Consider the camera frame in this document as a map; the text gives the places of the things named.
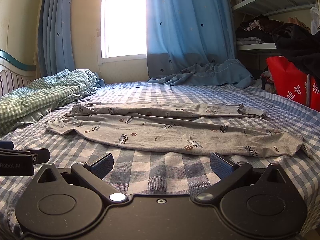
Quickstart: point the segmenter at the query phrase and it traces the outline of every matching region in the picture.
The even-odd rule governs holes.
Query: headboard
[[[36,66],[26,65],[0,49],[0,97],[36,79]]]

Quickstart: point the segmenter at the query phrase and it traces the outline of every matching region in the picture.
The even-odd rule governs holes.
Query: brown circular print
[[[191,151],[191,150],[193,149],[193,147],[190,146],[190,145],[186,145],[184,148],[185,148],[187,151]]]

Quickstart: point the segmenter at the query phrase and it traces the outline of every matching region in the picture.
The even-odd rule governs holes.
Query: teal headboard trim
[[[0,49],[0,58],[5,59],[6,61],[11,63],[15,67],[17,67],[19,69],[22,69],[22,70],[25,70],[25,71],[35,71],[36,70],[36,66],[35,65],[23,64],[20,61],[16,60],[14,57],[12,57],[7,52],[3,51],[2,49]]]

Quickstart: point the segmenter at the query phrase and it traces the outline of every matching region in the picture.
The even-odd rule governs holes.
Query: green checkered blanket
[[[68,69],[34,80],[0,98],[0,135],[33,123],[57,107],[92,95],[97,77],[88,69]]]

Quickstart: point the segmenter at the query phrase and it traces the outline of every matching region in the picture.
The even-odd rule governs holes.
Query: blue gripper pad
[[[222,156],[218,156],[217,154],[211,154],[210,167],[220,179],[224,179],[229,176],[236,169],[233,165],[230,165],[226,160],[224,160]]]
[[[12,141],[1,141],[0,140],[0,148],[1,149],[7,149],[7,150],[13,150],[13,142]]]
[[[89,168],[99,179],[103,179],[113,169],[113,156],[108,154]]]

